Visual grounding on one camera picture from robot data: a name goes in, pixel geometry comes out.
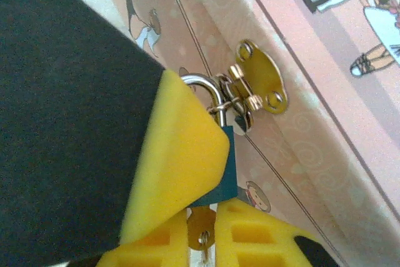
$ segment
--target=yellow foam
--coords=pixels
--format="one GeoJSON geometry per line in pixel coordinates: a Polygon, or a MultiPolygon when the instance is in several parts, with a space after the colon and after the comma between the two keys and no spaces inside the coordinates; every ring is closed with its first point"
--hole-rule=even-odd
{"type": "Polygon", "coordinates": [[[145,238],[108,251],[97,267],[187,267],[187,228],[183,210],[145,238]]]}
{"type": "Polygon", "coordinates": [[[165,71],[147,127],[121,243],[154,228],[215,188],[225,169],[229,140],[173,71],[165,71]]]}
{"type": "Polygon", "coordinates": [[[218,205],[215,223],[216,266],[312,267],[295,236],[315,239],[238,200],[218,205]]]}

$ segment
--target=padlock shackle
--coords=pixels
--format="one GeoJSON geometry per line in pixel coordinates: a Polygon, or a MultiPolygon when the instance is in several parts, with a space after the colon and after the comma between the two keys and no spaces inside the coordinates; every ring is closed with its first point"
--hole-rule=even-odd
{"type": "MultiPolygon", "coordinates": [[[[223,95],[218,89],[216,83],[211,78],[199,73],[190,73],[181,76],[181,79],[189,86],[196,85],[206,89],[211,94],[212,102],[215,107],[224,104],[223,95]]],[[[220,127],[223,128],[224,126],[227,126],[225,110],[218,111],[218,113],[215,114],[215,117],[220,127]]]]}

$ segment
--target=pink box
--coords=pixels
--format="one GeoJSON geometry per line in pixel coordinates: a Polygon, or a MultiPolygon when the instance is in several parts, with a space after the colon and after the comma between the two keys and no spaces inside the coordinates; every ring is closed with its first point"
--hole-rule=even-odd
{"type": "Polygon", "coordinates": [[[267,52],[289,107],[236,135],[242,197],[317,235],[341,266],[399,265],[399,0],[113,1],[180,74],[225,73],[244,38],[267,52]]]}

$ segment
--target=yellow sponge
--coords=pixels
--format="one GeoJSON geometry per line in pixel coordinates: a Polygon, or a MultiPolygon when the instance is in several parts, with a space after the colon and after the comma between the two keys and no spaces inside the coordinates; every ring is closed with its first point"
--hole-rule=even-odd
{"type": "Polygon", "coordinates": [[[121,244],[145,237],[215,188],[229,140],[173,71],[162,75],[122,223],[121,244]]]}
{"type": "Polygon", "coordinates": [[[225,201],[218,206],[215,223],[216,266],[312,267],[296,236],[313,240],[308,232],[238,199],[225,201]]]}
{"type": "Polygon", "coordinates": [[[187,228],[183,210],[145,238],[108,251],[97,267],[186,267],[187,228]]]}

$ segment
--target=black shoe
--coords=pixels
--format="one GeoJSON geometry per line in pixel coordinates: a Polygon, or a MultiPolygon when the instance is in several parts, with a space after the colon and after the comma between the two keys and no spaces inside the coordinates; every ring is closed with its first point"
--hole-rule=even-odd
{"type": "Polygon", "coordinates": [[[312,12],[313,14],[316,12],[317,6],[311,0],[303,0],[303,2],[310,10],[310,12],[312,12]]]}

